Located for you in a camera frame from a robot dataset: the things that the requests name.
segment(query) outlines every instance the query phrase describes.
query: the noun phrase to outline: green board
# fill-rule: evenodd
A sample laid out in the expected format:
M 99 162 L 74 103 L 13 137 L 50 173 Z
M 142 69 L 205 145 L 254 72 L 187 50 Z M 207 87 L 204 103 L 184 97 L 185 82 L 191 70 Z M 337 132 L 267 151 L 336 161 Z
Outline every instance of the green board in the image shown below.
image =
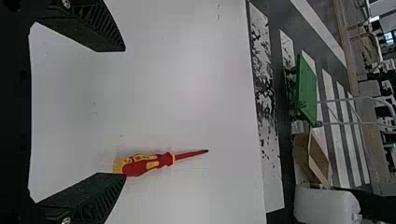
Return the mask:
M 311 127 L 317 127 L 317 76 L 301 54 L 297 55 L 296 75 L 296 112 Z

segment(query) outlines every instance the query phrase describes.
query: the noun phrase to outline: cardboard box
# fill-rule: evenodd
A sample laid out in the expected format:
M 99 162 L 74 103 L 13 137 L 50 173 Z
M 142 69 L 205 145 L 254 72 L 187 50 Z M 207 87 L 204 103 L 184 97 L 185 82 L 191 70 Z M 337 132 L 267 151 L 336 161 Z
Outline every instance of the cardboard box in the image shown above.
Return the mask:
M 330 163 L 312 131 L 295 134 L 292 154 L 311 184 L 330 188 Z

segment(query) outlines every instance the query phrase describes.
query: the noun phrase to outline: white table surface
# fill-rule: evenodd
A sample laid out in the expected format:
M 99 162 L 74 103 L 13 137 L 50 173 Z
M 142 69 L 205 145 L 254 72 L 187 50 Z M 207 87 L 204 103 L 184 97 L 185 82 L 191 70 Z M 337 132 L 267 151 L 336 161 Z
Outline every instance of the white table surface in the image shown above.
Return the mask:
M 129 179 L 107 223 L 265 223 L 245 1 L 106 2 L 126 52 L 32 29 L 32 197 L 118 155 L 210 149 Z

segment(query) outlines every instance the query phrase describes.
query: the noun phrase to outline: screwdriver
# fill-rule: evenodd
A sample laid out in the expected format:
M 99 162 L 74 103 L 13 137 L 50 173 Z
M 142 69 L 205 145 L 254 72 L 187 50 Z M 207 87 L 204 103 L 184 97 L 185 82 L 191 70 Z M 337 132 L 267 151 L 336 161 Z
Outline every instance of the screwdriver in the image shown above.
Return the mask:
M 207 153 L 209 150 L 199 150 L 172 155 L 170 152 L 165 154 L 142 155 L 137 154 L 132 157 L 120 158 L 113 166 L 113 172 L 125 174 L 127 176 L 141 176 L 150 170 L 160 169 L 164 166 L 171 166 L 176 161 L 189 157 L 194 157 Z

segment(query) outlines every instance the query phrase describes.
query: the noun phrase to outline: white container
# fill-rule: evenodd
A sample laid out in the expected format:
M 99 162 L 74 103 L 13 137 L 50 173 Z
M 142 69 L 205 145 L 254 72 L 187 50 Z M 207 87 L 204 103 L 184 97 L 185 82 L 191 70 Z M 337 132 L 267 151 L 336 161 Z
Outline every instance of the white container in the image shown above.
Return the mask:
M 361 207 L 351 192 L 296 187 L 294 216 L 307 224 L 358 224 Z

